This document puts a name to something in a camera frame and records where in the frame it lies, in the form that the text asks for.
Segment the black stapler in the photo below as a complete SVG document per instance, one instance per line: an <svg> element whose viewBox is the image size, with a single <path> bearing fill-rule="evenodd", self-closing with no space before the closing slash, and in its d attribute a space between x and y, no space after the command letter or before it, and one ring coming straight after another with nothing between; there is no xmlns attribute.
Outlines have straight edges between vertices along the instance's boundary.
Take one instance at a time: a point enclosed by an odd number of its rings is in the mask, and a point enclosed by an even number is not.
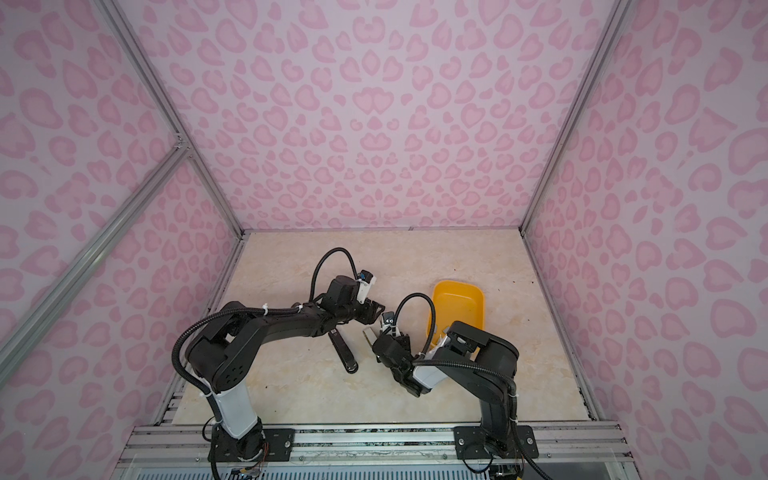
<svg viewBox="0 0 768 480"><path fill-rule="evenodd" d="M348 374L355 374L359 369L359 364L341 332L334 328L328 333L328 337L345 371Z"/></svg>

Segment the stapler metal magazine part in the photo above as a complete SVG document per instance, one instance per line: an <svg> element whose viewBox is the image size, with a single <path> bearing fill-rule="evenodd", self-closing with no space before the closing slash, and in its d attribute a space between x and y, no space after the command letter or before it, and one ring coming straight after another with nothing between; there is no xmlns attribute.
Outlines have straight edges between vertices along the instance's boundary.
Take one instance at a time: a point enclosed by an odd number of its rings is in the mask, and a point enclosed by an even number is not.
<svg viewBox="0 0 768 480"><path fill-rule="evenodd" d="M370 347L373 347L378 339L378 333L371 327L366 327L362 330L364 338Z"/></svg>

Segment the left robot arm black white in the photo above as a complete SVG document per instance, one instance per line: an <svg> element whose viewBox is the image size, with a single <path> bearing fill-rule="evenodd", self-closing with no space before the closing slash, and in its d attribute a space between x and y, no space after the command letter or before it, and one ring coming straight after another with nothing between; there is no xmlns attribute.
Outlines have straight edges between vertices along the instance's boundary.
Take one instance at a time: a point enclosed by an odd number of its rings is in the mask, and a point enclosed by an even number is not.
<svg viewBox="0 0 768 480"><path fill-rule="evenodd" d="M351 321L371 325L383 313L384 306L368 297L375 281L366 270L355 278L339 275L325 293L290 308L231 302L180 334L172 349L172 365L203 394L213 413L208 437L213 468L219 462L267 459L269 441L245 382L263 345L328 336L346 372L358 370L338 327Z"/></svg>

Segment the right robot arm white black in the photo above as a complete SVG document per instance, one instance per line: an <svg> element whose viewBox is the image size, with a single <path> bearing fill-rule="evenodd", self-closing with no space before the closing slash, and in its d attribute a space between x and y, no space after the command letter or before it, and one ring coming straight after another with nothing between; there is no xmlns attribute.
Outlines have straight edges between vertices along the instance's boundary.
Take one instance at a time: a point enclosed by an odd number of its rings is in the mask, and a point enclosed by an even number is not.
<svg viewBox="0 0 768 480"><path fill-rule="evenodd" d="M508 458L514 452L517 420L514 377L518 349L507 340L461 321L453 322L438 345L419 358L410 340L388 328L374 336L372 351L396 383L418 398L450 379L478 399L481 448Z"/></svg>

